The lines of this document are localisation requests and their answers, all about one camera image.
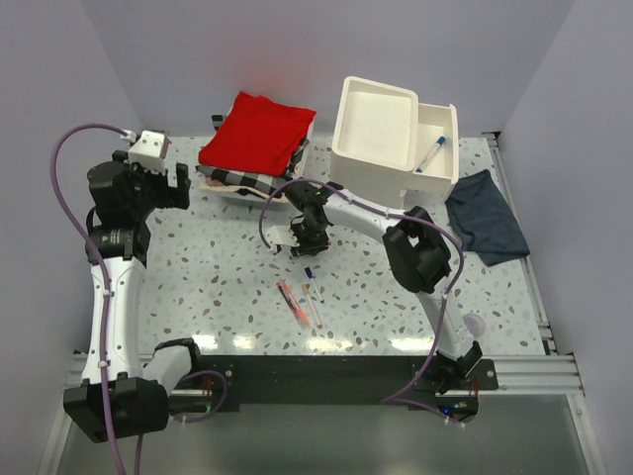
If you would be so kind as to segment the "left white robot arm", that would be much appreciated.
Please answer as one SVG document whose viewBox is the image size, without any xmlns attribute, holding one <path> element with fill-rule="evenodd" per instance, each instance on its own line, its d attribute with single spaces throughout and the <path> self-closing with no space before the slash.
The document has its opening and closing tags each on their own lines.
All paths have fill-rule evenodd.
<svg viewBox="0 0 633 475">
<path fill-rule="evenodd" d="M 160 343 L 148 363 L 138 350 L 138 306 L 156 209 L 189 207 L 188 167 L 177 164 L 168 183 L 165 152 L 117 150 L 88 173 L 94 206 L 88 216 L 86 254 L 94 290 L 90 346 L 78 386 L 63 393 L 63 407 L 96 443 L 165 429 L 169 396 L 179 384 L 205 376 L 200 349 L 190 338 Z"/>
</svg>

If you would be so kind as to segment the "blue cap white marker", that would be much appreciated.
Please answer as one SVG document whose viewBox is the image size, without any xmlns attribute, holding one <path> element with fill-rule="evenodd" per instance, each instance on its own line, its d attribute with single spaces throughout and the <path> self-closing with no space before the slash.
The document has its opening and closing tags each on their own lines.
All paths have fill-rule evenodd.
<svg viewBox="0 0 633 475">
<path fill-rule="evenodd" d="M 446 138 L 444 136 L 440 136 L 435 141 L 435 143 L 430 147 L 424 157 L 418 161 L 418 164 L 415 168 L 416 173 L 422 173 L 430 163 L 434 161 L 439 161 L 440 159 L 444 158 L 445 142 Z"/>
</svg>

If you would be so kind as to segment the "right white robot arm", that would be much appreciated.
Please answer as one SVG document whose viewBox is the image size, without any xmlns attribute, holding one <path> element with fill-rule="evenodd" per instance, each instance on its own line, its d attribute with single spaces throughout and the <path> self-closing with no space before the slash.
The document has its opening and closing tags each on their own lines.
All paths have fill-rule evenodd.
<svg viewBox="0 0 633 475">
<path fill-rule="evenodd" d="M 288 182 L 282 194 L 301 214 L 290 224 L 293 256 L 315 256 L 327 250 L 327 229 L 346 227 L 380 243 L 397 283 L 419 300 L 434 341 L 422 367 L 397 393 L 399 396 L 421 379 L 435 384 L 436 392 L 444 394 L 451 388 L 464 388 L 475 378 L 483 353 L 452 296 L 464 270 L 464 252 L 433 223 L 426 210 L 391 210 L 333 182 L 309 179 Z"/>
</svg>

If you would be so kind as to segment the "small clear plastic cup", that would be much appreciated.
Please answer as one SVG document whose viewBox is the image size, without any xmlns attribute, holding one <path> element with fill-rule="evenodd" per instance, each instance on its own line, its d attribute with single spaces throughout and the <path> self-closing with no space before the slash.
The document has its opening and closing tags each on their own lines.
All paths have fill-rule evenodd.
<svg viewBox="0 0 633 475">
<path fill-rule="evenodd" d="M 486 333 L 486 322 L 477 314 L 467 314 L 463 317 L 464 323 L 474 339 L 480 339 Z"/>
</svg>

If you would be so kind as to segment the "brown cap white marker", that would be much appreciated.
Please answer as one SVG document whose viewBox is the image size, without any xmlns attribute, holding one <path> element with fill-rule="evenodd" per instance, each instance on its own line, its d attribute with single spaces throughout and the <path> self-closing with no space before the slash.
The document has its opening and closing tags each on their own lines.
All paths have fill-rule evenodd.
<svg viewBox="0 0 633 475">
<path fill-rule="evenodd" d="M 308 306 L 309 306 L 311 315 L 313 317 L 313 320 L 316 323 L 316 327 L 318 329 L 322 330 L 323 324 L 322 324 L 320 316 L 319 316 L 319 314 L 317 312 L 317 308 L 315 307 L 315 302 L 314 302 L 314 300 L 312 298 L 312 295 L 311 295 L 310 288 L 309 288 L 308 284 L 302 284 L 302 291 L 303 291 L 305 299 L 306 299 L 306 301 L 308 303 Z"/>
</svg>

